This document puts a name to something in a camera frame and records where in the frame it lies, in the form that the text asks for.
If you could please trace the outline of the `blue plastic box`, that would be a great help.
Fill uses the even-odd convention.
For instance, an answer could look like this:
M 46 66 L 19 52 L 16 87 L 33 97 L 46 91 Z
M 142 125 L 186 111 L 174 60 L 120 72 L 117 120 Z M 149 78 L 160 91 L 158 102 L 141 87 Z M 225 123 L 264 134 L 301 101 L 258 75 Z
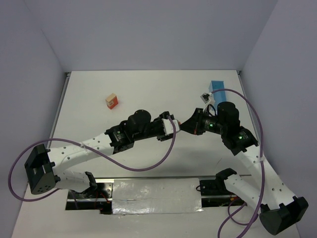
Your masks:
M 209 86 L 209 91 L 212 92 L 214 90 L 218 90 L 218 89 L 224 89 L 224 82 L 223 81 L 216 81 L 216 80 L 212 80 Z M 225 91 L 219 91 L 219 92 L 215 92 L 213 93 L 213 98 L 215 100 L 215 104 L 214 107 L 217 110 L 217 106 L 219 103 L 222 102 L 226 102 L 227 98 L 226 98 L 226 94 Z

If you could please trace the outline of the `red cube block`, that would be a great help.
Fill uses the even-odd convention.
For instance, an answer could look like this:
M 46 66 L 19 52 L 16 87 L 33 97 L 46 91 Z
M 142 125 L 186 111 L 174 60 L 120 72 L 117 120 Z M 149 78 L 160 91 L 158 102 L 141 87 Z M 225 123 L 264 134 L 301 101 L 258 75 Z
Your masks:
M 117 104 L 118 104 L 118 99 L 117 99 L 117 97 L 114 97 L 112 100 L 112 105 L 116 106 Z

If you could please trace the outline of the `red cube with window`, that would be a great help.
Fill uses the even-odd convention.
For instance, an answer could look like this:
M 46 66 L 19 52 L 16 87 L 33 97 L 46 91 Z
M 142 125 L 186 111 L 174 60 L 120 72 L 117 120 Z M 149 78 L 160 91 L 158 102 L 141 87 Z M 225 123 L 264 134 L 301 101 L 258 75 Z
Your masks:
M 116 106 L 116 104 L 107 105 L 107 107 L 108 107 L 110 110 L 112 110 L 115 106 Z

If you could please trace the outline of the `natural wood block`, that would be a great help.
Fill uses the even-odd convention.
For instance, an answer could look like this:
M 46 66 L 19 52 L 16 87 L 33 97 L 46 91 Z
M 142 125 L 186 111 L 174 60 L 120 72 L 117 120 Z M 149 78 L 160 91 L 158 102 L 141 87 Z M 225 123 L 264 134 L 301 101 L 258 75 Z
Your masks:
M 116 95 L 114 93 L 112 93 L 106 98 L 106 102 L 110 103 L 111 101 L 113 101 L 115 99 L 116 99 Z

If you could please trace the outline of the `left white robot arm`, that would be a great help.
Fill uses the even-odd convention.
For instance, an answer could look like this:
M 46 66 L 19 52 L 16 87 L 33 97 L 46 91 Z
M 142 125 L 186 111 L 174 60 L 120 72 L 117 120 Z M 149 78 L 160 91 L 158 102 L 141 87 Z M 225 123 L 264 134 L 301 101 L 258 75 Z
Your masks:
M 90 196 L 97 190 L 93 174 L 74 172 L 71 167 L 97 157 L 110 160 L 111 155 L 131 149 L 138 140 L 155 137 L 158 141 L 174 141 L 179 131 L 179 121 L 169 112 L 151 119 L 149 112 L 137 110 L 127 120 L 89 140 L 50 149 L 44 144 L 33 146 L 24 165 L 31 193 L 40 195 L 57 188 Z

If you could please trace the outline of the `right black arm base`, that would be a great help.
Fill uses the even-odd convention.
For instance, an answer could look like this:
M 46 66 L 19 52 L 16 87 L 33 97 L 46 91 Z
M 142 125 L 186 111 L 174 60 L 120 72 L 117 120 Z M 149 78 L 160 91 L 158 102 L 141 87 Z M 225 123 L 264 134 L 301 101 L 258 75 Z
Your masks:
M 199 180 L 196 187 L 201 195 L 201 204 L 203 208 L 208 207 L 227 207 L 229 203 L 238 198 L 238 196 L 219 185 L 216 179 Z

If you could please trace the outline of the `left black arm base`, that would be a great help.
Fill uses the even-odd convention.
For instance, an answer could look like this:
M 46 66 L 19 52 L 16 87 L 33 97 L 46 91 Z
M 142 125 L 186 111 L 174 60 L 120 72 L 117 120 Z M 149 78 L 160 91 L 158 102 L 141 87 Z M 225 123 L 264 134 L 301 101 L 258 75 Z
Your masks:
M 92 195 L 83 195 L 69 191 L 66 200 L 66 211 L 96 210 L 100 214 L 112 214 L 112 196 L 114 180 L 100 179 L 97 190 Z

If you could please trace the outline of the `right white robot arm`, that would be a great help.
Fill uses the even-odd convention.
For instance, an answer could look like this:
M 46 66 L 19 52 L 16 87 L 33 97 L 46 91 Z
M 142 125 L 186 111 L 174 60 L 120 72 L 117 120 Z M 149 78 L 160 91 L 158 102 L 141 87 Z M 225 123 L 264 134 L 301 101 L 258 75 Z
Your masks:
M 180 129 L 193 135 L 208 131 L 221 136 L 225 147 L 245 166 L 258 188 L 243 180 L 233 169 L 217 173 L 216 181 L 255 209 L 261 224 L 271 235 L 275 236 L 301 220 L 309 206 L 307 200 L 296 196 L 260 154 L 256 138 L 240 125 L 239 111 L 234 103 L 218 104 L 215 116 L 196 108 Z

